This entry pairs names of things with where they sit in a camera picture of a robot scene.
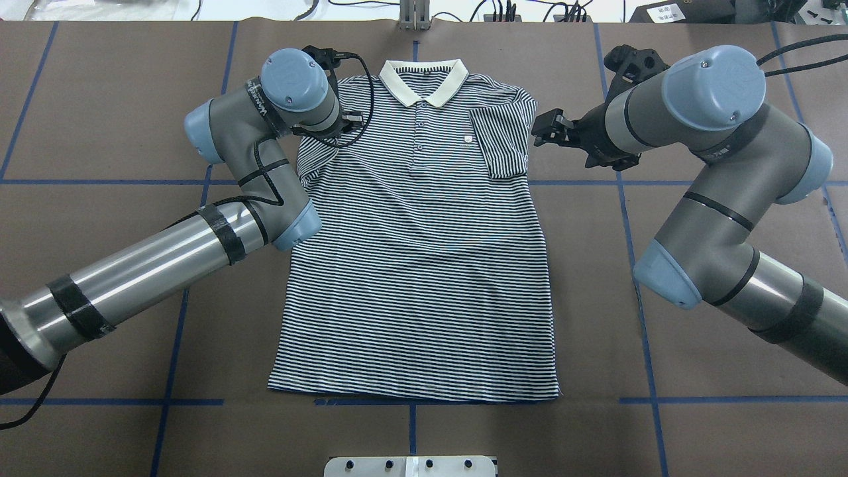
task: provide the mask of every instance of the shirt collar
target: shirt collar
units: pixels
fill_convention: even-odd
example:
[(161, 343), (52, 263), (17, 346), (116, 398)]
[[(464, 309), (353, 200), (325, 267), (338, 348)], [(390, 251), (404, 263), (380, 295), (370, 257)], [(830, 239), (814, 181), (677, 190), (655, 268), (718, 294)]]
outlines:
[(430, 96), (424, 98), (429, 104), (441, 108), (460, 90), (462, 83), (468, 77), (468, 70), (462, 64), (461, 59), (450, 59), (448, 61), (432, 61), (432, 62), (417, 62), (417, 61), (393, 61), (389, 60), (380, 71), (380, 79), (382, 84), (386, 85), (388, 91), (394, 96), (403, 106), (409, 108), (411, 105), (422, 101), (418, 93), (412, 91), (412, 88), (406, 85), (400, 76), (398, 76), (398, 68), (412, 68), (419, 71), (427, 71), (434, 68), (443, 68), (448, 66), (450, 73), (444, 79), (441, 86), (436, 89)]

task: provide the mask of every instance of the blue joint cap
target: blue joint cap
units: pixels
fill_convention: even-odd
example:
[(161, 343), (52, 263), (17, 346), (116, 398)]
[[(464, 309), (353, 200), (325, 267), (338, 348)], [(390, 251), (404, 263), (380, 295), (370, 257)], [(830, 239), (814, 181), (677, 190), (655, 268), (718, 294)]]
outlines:
[(810, 162), (806, 166), (804, 175), (801, 180), (795, 185), (795, 188), (789, 191), (783, 197), (774, 201), (775, 204), (792, 204), (804, 199), (810, 192), (822, 187), (824, 181), (828, 180), (830, 170), (834, 168), (834, 153), (830, 150), (827, 144), (823, 143), (818, 137), (815, 137), (810, 131), (810, 128), (803, 125), (806, 133), (810, 135)]
[(312, 237), (319, 230), (321, 230), (321, 218), (315, 211), (315, 206), (310, 199), (304, 209), (300, 211), (298, 218), (294, 219), (292, 225), (288, 226), (286, 231), (274, 240), (274, 246), (281, 252), (286, 251)]
[(766, 75), (747, 50), (720, 45), (675, 63), (662, 78), (662, 101), (684, 125), (723, 131), (750, 119), (766, 97)]
[(633, 276), (641, 284), (684, 310), (695, 308), (702, 300), (689, 275), (656, 239), (650, 241), (648, 249), (636, 262)]
[(210, 164), (220, 164), (224, 160), (215, 149), (215, 141), (212, 140), (212, 128), (209, 126), (209, 107), (212, 100), (201, 104), (194, 111), (186, 115), (182, 121), (182, 127), (186, 130), (188, 141), (192, 143), (198, 154)]
[(302, 113), (317, 108), (330, 85), (324, 70), (308, 54), (284, 48), (271, 54), (259, 74), (265, 96), (280, 109)]

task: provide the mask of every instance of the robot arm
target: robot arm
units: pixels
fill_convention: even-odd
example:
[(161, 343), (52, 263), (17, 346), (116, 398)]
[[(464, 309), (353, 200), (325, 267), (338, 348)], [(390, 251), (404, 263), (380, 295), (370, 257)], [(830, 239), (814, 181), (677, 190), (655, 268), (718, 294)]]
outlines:
[(763, 103), (765, 77), (742, 48), (721, 46), (670, 68), (652, 50), (616, 48), (607, 100), (579, 121), (540, 116), (536, 145), (589, 153), (586, 166), (620, 171), (639, 154), (682, 143), (706, 165), (633, 274), (684, 309), (707, 303), (769, 343), (848, 384), (848, 302), (745, 241), (771, 204), (824, 184), (830, 149)]
[(201, 207), (23, 300), (0, 300), (0, 394), (39, 379), (68, 351), (263, 245), (287, 250), (318, 232), (321, 219), (274, 139), (339, 137), (361, 126), (356, 113), (341, 110), (332, 73), (352, 57), (314, 47), (277, 51), (244, 88), (190, 113), (190, 141), (208, 162), (226, 163), (243, 195)]

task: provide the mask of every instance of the shirt sleeve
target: shirt sleeve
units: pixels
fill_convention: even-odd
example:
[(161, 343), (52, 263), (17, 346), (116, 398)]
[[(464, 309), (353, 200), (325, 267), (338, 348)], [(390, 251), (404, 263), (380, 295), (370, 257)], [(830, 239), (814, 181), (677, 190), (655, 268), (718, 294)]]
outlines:
[(527, 137), (536, 106), (536, 100), (518, 88), (513, 101), (470, 111), (477, 143), (491, 178), (527, 175)]
[(301, 139), (296, 166), (300, 183), (307, 191), (318, 180), (321, 169), (336, 157), (337, 152), (337, 148), (326, 146), (312, 137), (305, 136)]

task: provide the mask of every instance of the black and white striped fabric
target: black and white striped fabric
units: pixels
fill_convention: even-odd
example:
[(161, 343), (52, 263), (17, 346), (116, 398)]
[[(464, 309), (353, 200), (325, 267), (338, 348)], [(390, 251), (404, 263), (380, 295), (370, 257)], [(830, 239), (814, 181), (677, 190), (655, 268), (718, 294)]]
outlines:
[[(301, 143), (298, 174), (324, 227), (292, 252), (268, 387), (556, 398), (547, 255), (527, 185), (535, 100), (459, 60), (387, 62), (374, 81), (359, 142)], [(368, 110), (364, 76), (338, 88), (347, 109)]]

